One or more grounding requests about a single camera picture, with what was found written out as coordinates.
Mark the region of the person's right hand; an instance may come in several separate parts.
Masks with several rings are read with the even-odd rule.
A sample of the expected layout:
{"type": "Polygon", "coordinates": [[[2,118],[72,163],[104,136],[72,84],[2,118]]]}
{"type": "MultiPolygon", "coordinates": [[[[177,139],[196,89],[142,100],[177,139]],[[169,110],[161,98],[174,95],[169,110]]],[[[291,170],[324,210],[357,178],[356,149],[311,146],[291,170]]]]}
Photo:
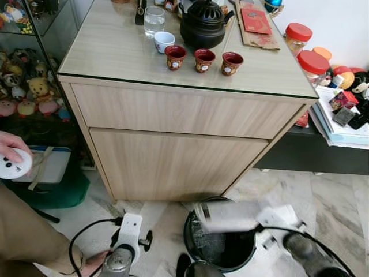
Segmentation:
{"type": "Polygon", "coordinates": [[[81,268],[81,277],[93,277],[99,272],[103,265],[105,258],[108,256],[108,251],[100,252],[94,256],[86,258],[81,268]]]}

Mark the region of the white round controller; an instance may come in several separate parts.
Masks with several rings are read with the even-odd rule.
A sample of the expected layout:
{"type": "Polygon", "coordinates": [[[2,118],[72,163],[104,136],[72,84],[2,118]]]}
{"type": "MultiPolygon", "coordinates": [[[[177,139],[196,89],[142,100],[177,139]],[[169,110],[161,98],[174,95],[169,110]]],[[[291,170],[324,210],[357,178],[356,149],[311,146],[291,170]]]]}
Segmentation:
{"type": "Polygon", "coordinates": [[[7,156],[0,155],[0,179],[17,179],[23,177],[32,169],[32,157],[26,151],[12,148],[21,156],[21,163],[13,163],[7,156]]]}

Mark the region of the long white cardboard box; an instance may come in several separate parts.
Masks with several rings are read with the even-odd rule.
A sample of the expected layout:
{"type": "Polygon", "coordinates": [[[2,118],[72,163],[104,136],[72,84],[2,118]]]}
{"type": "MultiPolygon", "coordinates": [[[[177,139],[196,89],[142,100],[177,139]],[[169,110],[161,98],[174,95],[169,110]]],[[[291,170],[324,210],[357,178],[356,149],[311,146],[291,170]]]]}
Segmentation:
{"type": "Polygon", "coordinates": [[[257,201],[203,201],[193,211],[207,233],[250,231],[260,224],[261,206],[257,201]]]}

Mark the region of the black round rubbish bin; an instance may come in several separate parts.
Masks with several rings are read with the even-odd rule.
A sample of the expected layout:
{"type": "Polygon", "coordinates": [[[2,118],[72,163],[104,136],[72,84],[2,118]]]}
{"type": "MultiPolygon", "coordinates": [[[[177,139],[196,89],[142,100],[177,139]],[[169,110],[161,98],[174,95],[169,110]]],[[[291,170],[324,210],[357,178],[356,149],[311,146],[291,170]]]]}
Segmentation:
{"type": "Polygon", "coordinates": [[[187,254],[195,261],[213,264],[224,274],[242,269],[255,253],[255,232],[206,233],[194,211],[183,227],[187,254]]]}

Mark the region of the small red box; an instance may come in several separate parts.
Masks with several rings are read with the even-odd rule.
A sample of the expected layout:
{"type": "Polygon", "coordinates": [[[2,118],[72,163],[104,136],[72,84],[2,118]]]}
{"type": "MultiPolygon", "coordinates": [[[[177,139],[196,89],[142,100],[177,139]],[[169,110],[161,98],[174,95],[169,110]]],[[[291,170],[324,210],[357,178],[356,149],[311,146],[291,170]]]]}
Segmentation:
{"type": "Polygon", "coordinates": [[[338,92],[334,97],[329,101],[330,108],[334,113],[337,113],[342,108],[352,109],[353,107],[359,104],[359,100],[357,97],[348,91],[338,92]]]}

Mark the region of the black rod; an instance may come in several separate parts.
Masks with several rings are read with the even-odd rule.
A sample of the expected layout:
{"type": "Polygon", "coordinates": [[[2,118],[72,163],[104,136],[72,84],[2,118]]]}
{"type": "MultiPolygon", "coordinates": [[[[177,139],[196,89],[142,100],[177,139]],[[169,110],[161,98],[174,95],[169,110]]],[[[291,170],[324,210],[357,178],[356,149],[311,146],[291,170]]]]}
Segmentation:
{"type": "Polygon", "coordinates": [[[47,219],[48,221],[52,222],[52,223],[59,223],[61,220],[55,216],[52,216],[48,213],[45,213],[44,211],[40,211],[39,209],[36,208],[32,208],[33,211],[35,211],[35,213],[39,214],[39,216],[41,216],[44,219],[47,219]]]}

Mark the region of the black white mouse plush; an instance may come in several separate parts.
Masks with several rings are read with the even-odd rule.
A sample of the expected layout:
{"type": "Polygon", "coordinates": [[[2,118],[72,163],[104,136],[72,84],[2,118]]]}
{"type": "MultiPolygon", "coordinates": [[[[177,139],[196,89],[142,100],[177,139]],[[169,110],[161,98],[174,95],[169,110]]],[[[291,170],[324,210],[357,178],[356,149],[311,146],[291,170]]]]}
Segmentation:
{"type": "Polygon", "coordinates": [[[369,73],[363,69],[353,70],[354,81],[348,87],[348,91],[353,94],[363,95],[369,88],[369,73]]]}

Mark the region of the person's brown trousered leg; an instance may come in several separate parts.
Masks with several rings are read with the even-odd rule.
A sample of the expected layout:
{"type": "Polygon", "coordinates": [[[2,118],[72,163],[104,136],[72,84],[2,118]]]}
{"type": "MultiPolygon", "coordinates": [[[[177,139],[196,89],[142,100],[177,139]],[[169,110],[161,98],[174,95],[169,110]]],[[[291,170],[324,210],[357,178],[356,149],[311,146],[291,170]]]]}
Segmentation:
{"type": "Polygon", "coordinates": [[[0,277],[45,277],[35,264],[73,274],[69,239],[0,185],[0,277]]]}

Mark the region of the red packet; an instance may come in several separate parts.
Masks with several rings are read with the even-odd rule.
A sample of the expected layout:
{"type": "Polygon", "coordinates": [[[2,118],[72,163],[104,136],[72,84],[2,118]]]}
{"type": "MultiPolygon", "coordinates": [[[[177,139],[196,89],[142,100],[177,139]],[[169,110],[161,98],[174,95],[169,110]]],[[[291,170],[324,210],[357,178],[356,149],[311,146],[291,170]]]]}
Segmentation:
{"type": "Polygon", "coordinates": [[[310,126],[310,113],[306,111],[300,118],[298,118],[297,122],[295,122],[295,126],[301,128],[308,128],[310,126]]]}

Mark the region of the red round plush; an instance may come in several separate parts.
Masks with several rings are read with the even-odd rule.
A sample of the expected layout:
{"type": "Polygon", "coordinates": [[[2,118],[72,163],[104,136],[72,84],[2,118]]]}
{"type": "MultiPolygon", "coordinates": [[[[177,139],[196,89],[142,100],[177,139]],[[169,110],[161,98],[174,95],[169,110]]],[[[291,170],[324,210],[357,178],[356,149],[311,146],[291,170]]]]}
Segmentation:
{"type": "Polygon", "coordinates": [[[354,73],[352,69],[348,66],[335,64],[332,66],[334,71],[334,77],[340,76],[343,78],[342,84],[338,85],[340,89],[348,89],[354,82],[354,73]]]}

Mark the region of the large red lidded jar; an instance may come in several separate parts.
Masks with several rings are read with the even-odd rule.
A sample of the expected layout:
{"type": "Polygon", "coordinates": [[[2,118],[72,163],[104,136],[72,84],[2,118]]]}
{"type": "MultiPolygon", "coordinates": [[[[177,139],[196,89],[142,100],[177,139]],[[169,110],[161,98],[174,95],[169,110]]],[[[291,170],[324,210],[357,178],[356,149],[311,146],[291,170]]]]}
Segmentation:
{"type": "Polygon", "coordinates": [[[329,61],[313,50],[300,51],[297,54],[297,62],[312,87],[317,87],[321,81],[324,81],[330,68],[329,61]]]}

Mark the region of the light wooden drawer cabinet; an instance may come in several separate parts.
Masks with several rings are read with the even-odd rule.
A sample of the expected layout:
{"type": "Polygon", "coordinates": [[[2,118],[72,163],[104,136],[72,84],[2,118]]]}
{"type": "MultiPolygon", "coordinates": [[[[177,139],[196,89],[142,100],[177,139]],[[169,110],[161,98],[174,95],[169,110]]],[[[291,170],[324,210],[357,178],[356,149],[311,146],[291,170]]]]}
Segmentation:
{"type": "Polygon", "coordinates": [[[58,77],[113,200],[200,201],[226,193],[317,93],[277,39],[278,52],[243,45],[230,20],[208,71],[193,48],[171,71],[134,23],[135,0],[94,0],[58,77]],[[222,54],[243,64],[221,73],[222,54]]]}

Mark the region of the red booklet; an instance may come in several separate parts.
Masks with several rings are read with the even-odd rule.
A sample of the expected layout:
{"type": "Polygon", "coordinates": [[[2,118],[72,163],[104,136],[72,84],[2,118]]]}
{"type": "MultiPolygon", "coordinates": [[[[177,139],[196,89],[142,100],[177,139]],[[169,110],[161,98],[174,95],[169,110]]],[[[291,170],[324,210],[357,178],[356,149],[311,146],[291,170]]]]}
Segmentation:
{"type": "Polygon", "coordinates": [[[242,25],[245,32],[251,32],[262,35],[271,35],[272,30],[263,10],[243,6],[240,8],[242,16],[242,25]]]}

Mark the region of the blue round ornament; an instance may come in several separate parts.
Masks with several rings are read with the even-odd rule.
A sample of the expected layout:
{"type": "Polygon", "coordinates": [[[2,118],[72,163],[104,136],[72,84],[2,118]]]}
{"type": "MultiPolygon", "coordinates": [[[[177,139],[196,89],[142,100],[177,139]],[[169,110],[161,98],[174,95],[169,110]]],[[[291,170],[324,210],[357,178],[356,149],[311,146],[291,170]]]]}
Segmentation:
{"type": "Polygon", "coordinates": [[[267,12],[274,13],[283,5],[283,1],[284,0],[263,0],[263,3],[267,12]]]}

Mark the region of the clear drinking glass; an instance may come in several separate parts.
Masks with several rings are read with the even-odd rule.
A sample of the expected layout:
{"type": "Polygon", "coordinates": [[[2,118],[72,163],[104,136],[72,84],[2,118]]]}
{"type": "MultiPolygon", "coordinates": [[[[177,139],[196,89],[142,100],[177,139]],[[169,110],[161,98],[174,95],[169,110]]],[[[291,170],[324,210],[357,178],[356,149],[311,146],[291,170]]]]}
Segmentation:
{"type": "Polygon", "coordinates": [[[156,6],[150,6],[144,10],[144,32],[148,38],[152,38],[156,32],[164,30],[165,10],[156,6]]]}

